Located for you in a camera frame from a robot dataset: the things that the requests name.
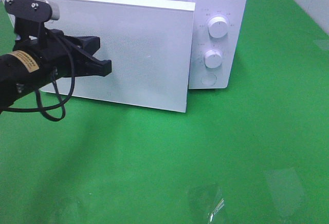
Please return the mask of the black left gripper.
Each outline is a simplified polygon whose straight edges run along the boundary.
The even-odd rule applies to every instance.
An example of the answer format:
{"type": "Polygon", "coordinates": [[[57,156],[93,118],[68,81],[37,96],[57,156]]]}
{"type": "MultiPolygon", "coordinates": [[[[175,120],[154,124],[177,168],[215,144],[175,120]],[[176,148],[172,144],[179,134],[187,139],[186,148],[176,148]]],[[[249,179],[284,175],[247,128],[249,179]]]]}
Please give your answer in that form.
{"type": "Polygon", "coordinates": [[[111,60],[93,55],[100,49],[97,36],[68,36],[61,30],[46,29],[44,39],[16,42],[12,55],[26,63],[21,80],[57,80],[87,76],[105,77],[112,72],[111,60]]]}

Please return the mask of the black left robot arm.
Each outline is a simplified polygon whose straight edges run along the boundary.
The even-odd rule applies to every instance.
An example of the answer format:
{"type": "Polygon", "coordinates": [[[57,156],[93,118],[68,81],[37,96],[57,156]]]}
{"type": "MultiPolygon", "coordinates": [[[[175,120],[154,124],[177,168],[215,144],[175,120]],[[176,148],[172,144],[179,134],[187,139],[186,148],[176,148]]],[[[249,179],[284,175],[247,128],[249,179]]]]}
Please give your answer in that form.
{"type": "Polygon", "coordinates": [[[61,30],[46,30],[46,46],[37,39],[16,42],[13,51],[1,56],[1,111],[15,113],[45,112],[62,107],[72,96],[77,77],[101,76],[112,72],[111,60],[98,60],[94,54],[100,49],[97,36],[67,36],[61,30]],[[66,99],[44,107],[40,89],[56,81],[70,78],[66,99]],[[36,108],[13,108],[18,99],[35,92],[36,108]]]}

